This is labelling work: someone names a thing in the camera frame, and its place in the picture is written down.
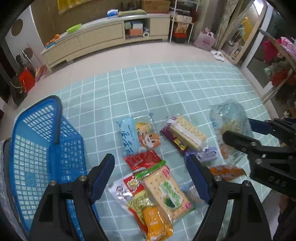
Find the white slippers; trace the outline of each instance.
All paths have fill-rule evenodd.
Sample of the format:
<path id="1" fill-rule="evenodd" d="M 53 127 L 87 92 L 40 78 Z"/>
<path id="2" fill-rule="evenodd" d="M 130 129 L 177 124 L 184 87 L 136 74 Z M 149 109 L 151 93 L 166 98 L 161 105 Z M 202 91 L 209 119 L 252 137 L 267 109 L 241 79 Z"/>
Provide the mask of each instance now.
<path id="1" fill-rule="evenodd" d="M 220 51 L 211 50 L 210 53 L 214 56 L 215 59 L 224 62 L 224 56 Z"/>

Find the brown wall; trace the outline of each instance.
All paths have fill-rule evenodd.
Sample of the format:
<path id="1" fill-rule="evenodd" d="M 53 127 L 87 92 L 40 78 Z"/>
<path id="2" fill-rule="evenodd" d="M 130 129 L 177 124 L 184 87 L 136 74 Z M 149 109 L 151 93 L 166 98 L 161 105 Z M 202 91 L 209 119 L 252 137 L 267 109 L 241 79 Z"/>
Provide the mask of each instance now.
<path id="1" fill-rule="evenodd" d="M 45 44 L 55 34 L 62 34 L 73 25 L 106 17 L 107 11 L 118 9 L 120 2 L 129 0 L 92 0 L 69 9 L 62 15 L 59 14 L 57 0 L 35 0 L 31 9 L 37 31 Z"/>

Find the cabinet door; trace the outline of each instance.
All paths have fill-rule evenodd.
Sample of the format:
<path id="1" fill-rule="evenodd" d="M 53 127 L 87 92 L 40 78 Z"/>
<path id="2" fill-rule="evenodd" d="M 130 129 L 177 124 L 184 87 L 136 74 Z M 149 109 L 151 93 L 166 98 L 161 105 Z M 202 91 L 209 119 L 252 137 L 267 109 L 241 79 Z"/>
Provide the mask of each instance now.
<path id="1" fill-rule="evenodd" d="M 81 48 L 120 38 L 123 38 L 122 23 L 107 25 L 78 35 Z"/>
<path id="2" fill-rule="evenodd" d="M 170 27 L 170 18 L 151 18 L 150 36 L 168 35 Z"/>
<path id="3" fill-rule="evenodd" d="M 44 58 L 48 64 L 52 64 L 60 58 L 63 58 L 80 49 L 81 47 L 78 38 L 74 37 L 53 46 L 47 53 L 44 54 Z"/>

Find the circular hole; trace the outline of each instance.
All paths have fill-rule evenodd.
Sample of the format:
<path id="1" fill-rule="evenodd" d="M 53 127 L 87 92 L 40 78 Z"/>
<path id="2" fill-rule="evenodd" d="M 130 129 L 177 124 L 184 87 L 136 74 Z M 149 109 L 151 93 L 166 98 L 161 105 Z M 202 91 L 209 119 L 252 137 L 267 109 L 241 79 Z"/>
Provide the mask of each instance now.
<path id="1" fill-rule="evenodd" d="M 29 59 L 31 59 L 33 57 L 33 51 L 31 50 L 31 48 L 26 48 L 24 50 L 25 54 L 27 55 L 27 57 Z"/>
<path id="2" fill-rule="evenodd" d="M 14 22 L 14 24 L 11 27 L 11 35 L 13 37 L 16 37 L 20 34 L 22 30 L 22 25 L 23 25 L 23 22 L 20 18 Z"/>

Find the toilet paper roll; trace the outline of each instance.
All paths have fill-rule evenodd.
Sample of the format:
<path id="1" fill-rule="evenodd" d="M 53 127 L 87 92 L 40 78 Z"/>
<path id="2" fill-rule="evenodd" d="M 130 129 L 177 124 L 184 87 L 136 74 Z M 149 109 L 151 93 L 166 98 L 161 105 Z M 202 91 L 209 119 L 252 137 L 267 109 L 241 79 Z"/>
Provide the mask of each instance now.
<path id="1" fill-rule="evenodd" d="M 150 33 L 145 31 L 145 32 L 143 32 L 142 36 L 143 37 L 149 37 L 150 36 Z"/>

